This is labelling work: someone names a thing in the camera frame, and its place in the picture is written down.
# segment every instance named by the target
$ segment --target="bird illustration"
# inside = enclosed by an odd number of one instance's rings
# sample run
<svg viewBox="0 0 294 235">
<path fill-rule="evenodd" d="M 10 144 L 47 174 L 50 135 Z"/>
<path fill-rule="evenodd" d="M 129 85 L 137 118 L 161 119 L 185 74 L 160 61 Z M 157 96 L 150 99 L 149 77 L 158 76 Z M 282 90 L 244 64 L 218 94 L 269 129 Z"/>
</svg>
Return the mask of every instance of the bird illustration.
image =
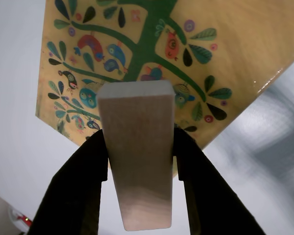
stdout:
<svg viewBox="0 0 294 235">
<path fill-rule="evenodd" d="M 168 39 L 167 39 L 167 46 L 166 46 L 166 57 L 168 59 L 174 59 L 175 61 L 177 60 L 177 54 L 179 51 L 179 44 L 178 40 L 176 38 L 176 32 L 168 33 Z"/>
<path fill-rule="evenodd" d="M 110 44 L 109 46 L 107 46 L 107 50 L 110 55 L 121 62 L 124 72 L 127 72 L 127 68 L 125 68 L 125 54 L 121 49 L 121 43 L 119 42 L 118 45 Z"/>
<path fill-rule="evenodd" d="M 77 46 L 80 49 L 83 49 L 85 46 L 89 46 L 94 54 L 95 60 L 98 62 L 104 59 L 102 46 L 93 35 L 84 35 L 81 37 L 81 39 L 78 40 Z"/>
<path fill-rule="evenodd" d="M 190 95 L 190 90 L 185 84 L 177 84 L 173 86 L 175 92 L 175 104 L 181 109 L 188 101 L 195 100 L 195 97 Z"/>
<path fill-rule="evenodd" d="M 78 132 L 82 134 L 83 130 L 85 129 L 85 124 L 83 119 L 78 115 L 74 115 L 71 119 L 72 120 L 75 119 L 75 126 L 77 127 Z"/>
<path fill-rule="evenodd" d="M 96 93 L 88 88 L 82 88 L 80 90 L 79 98 L 82 103 L 88 108 L 94 109 L 97 106 Z"/>
</svg>

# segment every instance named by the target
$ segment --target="cartoon bird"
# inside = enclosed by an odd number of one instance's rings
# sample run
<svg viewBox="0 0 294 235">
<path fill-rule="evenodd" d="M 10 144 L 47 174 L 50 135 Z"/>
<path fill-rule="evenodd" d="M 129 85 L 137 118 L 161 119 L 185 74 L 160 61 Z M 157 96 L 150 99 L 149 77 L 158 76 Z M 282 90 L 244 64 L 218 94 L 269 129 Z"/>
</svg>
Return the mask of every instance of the cartoon bird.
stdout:
<svg viewBox="0 0 294 235">
<path fill-rule="evenodd" d="M 78 132 L 83 133 L 83 130 L 85 129 L 83 119 L 78 115 L 74 115 L 71 119 L 75 119 L 75 126 L 77 127 Z"/>
<path fill-rule="evenodd" d="M 147 74 L 141 76 L 141 81 L 157 81 L 162 79 L 162 66 L 159 65 L 156 68 L 151 69 L 150 67 L 146 67 Z"/>
<path fill-rule="evenodd" d="M 125 54 L 120 46 L 120 42 L 118 43 L 118 45 L 110 44 L 109 46 L 107 46 L 107 50 L 110 55 L 112 55 L 121 62 L 121 64 L 123 65 L 124 72 L 127 72 L 127 68 L 125 68 Z"/>
<path fill-rule="evenodd" d="M 118 70 L 118 74 L 122 75 L 122 71 L 120 70 L 120 67 L 119 67 L 117 61 L 114 59 L 107 60 L 105 63 L 103 63 L 103 67 L 108 72 Z"/>
<path fill-rule="evenodd" d="M 80 49 L 83 49 L 85 46 L 89 46 L 94 54 L 95 60 L 98 62 L 104 59 L 102 46 L 100 42 L 92 35 L 84 35 L 81 37 L 81 39 L 78 40 L 77 46 Z"/>
<path fill-rule="evenodd" d="M 179 44 L 178 40 L 176 38 L 176 32 L 168 33 L 168 39 L 167 39 L 167 46 L 166 46 L 166 57 L 168 59 L 174 59 L 175 61 L 177 60 L 177 54 L 179 51 Z"/>
<path fill-rule="evenodd" d="M 82 88 L 80 90 L 79 98 L 82 103 L 88 108 L 94 109 L 97 106 L 96 93 L 88 88 Z"/>
<path fill-rule="evenodd" d="M 175 92 L 175 104 L 181 109 L 188 101 L 195 100 L 195 97 L 190 95 L 190 90 L 185 84 L 177 84 L 173 86 Z"/>
</svg>

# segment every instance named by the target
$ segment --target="flower illustration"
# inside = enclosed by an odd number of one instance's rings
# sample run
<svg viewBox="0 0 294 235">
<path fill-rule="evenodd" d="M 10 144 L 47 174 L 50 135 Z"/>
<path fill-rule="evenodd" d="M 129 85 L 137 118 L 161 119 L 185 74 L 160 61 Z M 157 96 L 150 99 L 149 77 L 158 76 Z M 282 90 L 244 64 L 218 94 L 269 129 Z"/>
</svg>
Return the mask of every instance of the flower illustration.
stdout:
<svg viewBox="0 0 294 235">
<path fill-rule="evenodd" d="M 140 22 L 141 18 L 139 18 L 140 10 L 131 10 L 132 14 L 132 22 Z"/>
</svg>

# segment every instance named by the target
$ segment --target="wooden block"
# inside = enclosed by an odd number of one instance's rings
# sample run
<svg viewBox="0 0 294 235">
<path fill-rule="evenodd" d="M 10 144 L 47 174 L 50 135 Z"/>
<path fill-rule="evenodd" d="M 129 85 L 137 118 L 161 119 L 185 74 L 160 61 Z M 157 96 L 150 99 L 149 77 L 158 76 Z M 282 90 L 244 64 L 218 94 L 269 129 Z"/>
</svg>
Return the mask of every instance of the wooden block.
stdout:
<svg viewBox="0 0 294 235">
<path fill-rule="evenodd" d="M 104 84 L 97 101 L 124 228 L 172 220 L 174 91 L 169 81 Z"/>
</svg>

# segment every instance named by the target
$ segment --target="green leaf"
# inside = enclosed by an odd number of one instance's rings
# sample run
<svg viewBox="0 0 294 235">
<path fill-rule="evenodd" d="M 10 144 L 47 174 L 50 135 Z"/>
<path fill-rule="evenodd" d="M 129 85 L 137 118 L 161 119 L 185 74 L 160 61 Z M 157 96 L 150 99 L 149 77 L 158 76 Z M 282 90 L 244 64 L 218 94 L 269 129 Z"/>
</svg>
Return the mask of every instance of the green leaf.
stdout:
<svg viewBox="0 0 294 235">
<path fill-rule="evenodd" d="M 59 42 L 59 47 L 63 60 L 65 60 L 65 57 L 67 56 L 67 47 L 65 46 L 65 43 L 63 41 Z"/>
<path fill-rule="evenodd" d="M 62 110 L 55 111 L 55 115 L 57 116 L 57 118 L 63 118 L 66 113 L 67 112 L 62 111 Z"/>
<path fill-rule="evenodd" d="M 115 0 L 97 0 L 97 4 L 99 6 L 107 6 L 111 3 L 113 3 Z"/>
<path fill-rule="evenodd" d="M 213 86 L 215 83 L 215 77 L 214 76 L 208 76 L 205 79 L 205 91 L 208 92 L 210 88 Z"/>
<path fill-rule="evenodd" d="M 55 106 L 57 106 L 58 108 L 65 110 L 65 108 L 62 106 L 62 104 L 60 104 L 59 102 L 56 101 L 54 104 L 55 104 Z"/>
<path fill-rule="evenodd" d="M 195 107 L 193 108 L 192 119 L 194 121 L 200 121 L 202 119 L 202 108 L 201 108 L 201 103 L 200 102 L 198 102 L 195 105 Z"/>
<path fill-rule="evenodd" d="M 111 19 L 116 10 L 118 9 L 117 6 L 111 6 L 103 11 L 103 16 L 105 19 Z"/>
<path fill-rule="evenodd" d="M 190 39 L 211 41 L 211 40 L 214 40 L 216 36 L 217 36 L 217 30 L 215 28 L 208 28 L 194 35 Z"/>
<path fill-rule="evenodd" d="M 57 95 L 54 94 L 54 93 L 48 93 L 48 97 L 49 97 L 50 99 L 58 99 L 58 98 L 60 98 L 59 96 L 57 96 Z"/>
<path fill-rule="evenodd" d="M 231 89 L 228 89 L 228 88 L 221 88 L 209 94 L 210 97 L 213 97 L 216 99 L 229 99 L 231 95 L 232 95 L 232 91 Z"/>
<path fill-rule="evenodd" d="M 69 0 L 69 7 L 70 7 L 71 15 L 73 16 L 77 8 L 77 0 Z"/>
<path fill-rule="evenodd" d="M 51 87 L 51 89 L 53 89 L 58 95 L 60 95 L 60 92 L 54 82 L 49 81 L 48 84 Z"/>
<path fill-rule="evenodd" d="M 212 53 L 208 51 L 207 49 L 195 45 L 189 44 L 195 58 L 201 63 L 201 64 L 207 64 L 211 58 Z"/>
<path fill-rule="evenodd" d="M 84 53 L 83 58 L 87 66 L 94 71 L 94 61 L 92 59 L 92 56 L 89 53 Z"/>
<path fill-rule="evenodd" d="M 68 123 L 71 122 L 70 116 L 69 116 L 68 114 L 66 115 L 65 119 L 66 119 L 66 121 L 67 121 Z"/>
<path fill-rule="evenodd" d="M 47 47 L 49 48 L 49 50 L 56 56 L 58 57 L 59 59 L 61 59 L 60 55 L 59 55 L 59 52 L 57 50 L 57 48 L 55 47 L 54 43 L 53 42 L 48 42 L 47 43 Z"/>
<path fill-rule="evenodd" d="M 73 98 L 72 103 L 75 104 L 78 108 L 83 109 L 83 106 L 77 101 L 77 99 Z"/>
<path fill-rule="evenodd" d="M 66 26 L 70 25 L 70 23 L 62 21 L 62 20 L 54 20 L 53 25 L 57 29 L 62 29 L 62 28 L 65 28 Z"/>
<path fill-rule="evenodd" d="M 216 106 L 208 104 L 208 103 L 207 103 L 207 106 L 208 106 L 210 112 L 212 113 L 212 115 L 215 117 L 216 120 L 222 121 L 222 120 L 226 119 L 227 114 L 226 114 L 225 111 L 223 111 L 222 109 L 217 108 Z"/>
</svg>

